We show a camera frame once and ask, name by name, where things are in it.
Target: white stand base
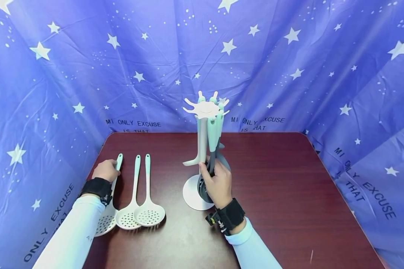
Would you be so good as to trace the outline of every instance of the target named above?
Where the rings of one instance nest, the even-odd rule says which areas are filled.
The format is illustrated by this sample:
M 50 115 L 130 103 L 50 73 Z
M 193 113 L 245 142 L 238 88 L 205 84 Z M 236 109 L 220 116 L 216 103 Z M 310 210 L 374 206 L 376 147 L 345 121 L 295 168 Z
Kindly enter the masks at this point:
M 199 175 L 194 175 L 189 178 L 183 187 L 183 197 L 184 201 L 186 201 L 187 205 L 194 210 L 204 211 L 208 210 L 214 206 L 214 204 L 210 204 L 205 202 L 198 193 L 198 181 Z

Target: dark red table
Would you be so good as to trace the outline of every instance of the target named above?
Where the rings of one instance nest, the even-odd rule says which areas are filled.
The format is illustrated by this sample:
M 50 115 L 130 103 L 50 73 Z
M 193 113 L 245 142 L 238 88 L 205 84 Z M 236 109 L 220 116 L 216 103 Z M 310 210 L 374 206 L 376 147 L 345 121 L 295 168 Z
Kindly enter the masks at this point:
M 221 139 L 233 196 L 284 269 L 384 268 L 304 135 L 224 133 Z M 94 167 L 124 155 L 115 208 L 131 200 L 135 156 L 150 153 L 151 198 L 165 208 L 166 220 L 155 230 L 116 227 L 96 238 L 85 269 L 239 268 L 233 248 L 205 221 L 207 212 L 191 209 L 182 197 L 185 181 L 198 171 L 182 162 L 196 151 L 195 133 L 114 133 L 106 139 Z

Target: blue curtain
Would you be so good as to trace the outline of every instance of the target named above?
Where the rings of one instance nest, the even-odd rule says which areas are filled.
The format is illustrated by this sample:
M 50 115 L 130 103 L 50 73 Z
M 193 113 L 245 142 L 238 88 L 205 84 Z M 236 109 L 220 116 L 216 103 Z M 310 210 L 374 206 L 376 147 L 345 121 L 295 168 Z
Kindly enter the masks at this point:
M 0 267 L 31 268 L 111 132 L 308 136 L 404 268 L 404 0 L 0 0 Z

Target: hand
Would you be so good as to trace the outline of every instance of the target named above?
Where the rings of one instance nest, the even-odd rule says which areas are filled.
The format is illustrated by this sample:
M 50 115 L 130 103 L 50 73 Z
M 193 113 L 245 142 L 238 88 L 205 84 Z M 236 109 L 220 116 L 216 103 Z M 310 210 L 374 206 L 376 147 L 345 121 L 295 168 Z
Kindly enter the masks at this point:
M 199 163 L 206 190 L 218 209 L 223 209 L 232 201 L 232 174 L 218 160 L 215 160 L 214 174 L 211 177 L 204 163 Z
M 92 179 L 99 177 L 106 179 L 109 182 L 114 181 L 115 178 L 121 174 L 120 171 L 115 169 L 115 165 L 117 165 L 117 161 L 115 160 L 106 160 L 101 162 L 94 169 Z

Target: wrist strap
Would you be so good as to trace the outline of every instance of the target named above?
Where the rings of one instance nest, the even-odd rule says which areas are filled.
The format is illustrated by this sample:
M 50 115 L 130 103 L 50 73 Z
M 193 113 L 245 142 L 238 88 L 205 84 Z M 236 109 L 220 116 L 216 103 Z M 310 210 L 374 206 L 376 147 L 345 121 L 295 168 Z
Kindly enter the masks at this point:
M 111 183 L 106 179 L 95 177 L 85 182 L 81 195 L 91 193 L 100 197 L 100 201 L 107 206 L 112 200 Z
M 232 201 L 223 209 L 215 209 L 215 212 L 208 214 L 205 218 L 210 226 L 218 224 L 221 232 L 225 235 L 230 235 L 230 230 L 235 229 L 236 226 L 244 221 L 245 212 L 233 198 Z

